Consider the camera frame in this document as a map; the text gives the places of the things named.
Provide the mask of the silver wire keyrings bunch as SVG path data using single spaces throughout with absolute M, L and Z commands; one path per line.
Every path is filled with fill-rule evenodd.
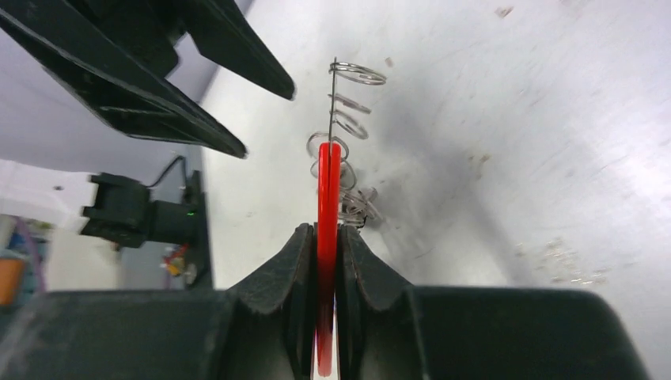
M 310 172 L 314 178 L 318 178 L 318 146 L 321 143 L 340 146 L 339 223 L 361 229 L 368 221 L 381 217 L 381 214 L 373 205 L 373 201 L 377 197 L 377 190 L 375 188 L 362 189 L 358 186 L 356 171 L 349 162 L 350 148 L 338 133 L 341 131 L 362 141 L 368 139 L 369 132 L 352 113 L 369 115 L 372 109 L 339 93 L 337 82 L 342 78 L 364 86 L 383 86 L 387 83 L 388 78 L 381 72 L 369 67 L 339 61 L 338 59 L 334 59 L 329 64 L 328 73 L 332 80 L 331 90 L 328 93 L 330 100 L 329 126 L 326 131 L 313 132 L 305 143 L 305 150 L 313 159 Z

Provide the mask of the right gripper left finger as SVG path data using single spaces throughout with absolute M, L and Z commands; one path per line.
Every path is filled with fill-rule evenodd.
M 4 379 L 310 376 L 314 229 L 301 224 L 231 288 L 35 297 L 1 339 Z

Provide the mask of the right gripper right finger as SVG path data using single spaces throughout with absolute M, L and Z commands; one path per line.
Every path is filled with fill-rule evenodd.
M 614 310 L 588 291 L 414 285 L 352 227 L 338 236 L 342 379 L 646 379 Z

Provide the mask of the red handled key tool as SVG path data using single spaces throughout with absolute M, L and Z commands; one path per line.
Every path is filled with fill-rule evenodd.
M 316 358 L 321 377 L 332 374 L 333 299 L 335 291 L 337 197 L 331 184 L 332 119 L 335 106 L 329 112 L 327 141 L 320 144 L 317 181 L 317 313 Z

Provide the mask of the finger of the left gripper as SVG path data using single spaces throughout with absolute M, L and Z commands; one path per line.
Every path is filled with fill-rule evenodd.
M 294 99 L 291 76 L 234 1 L 179 1 L 178 13 L 200 55 L 279 97 Z
M 100 121 L 134 139 L 246 158 L 244 143 L 66 1 L 3 1 L 1 27 Z

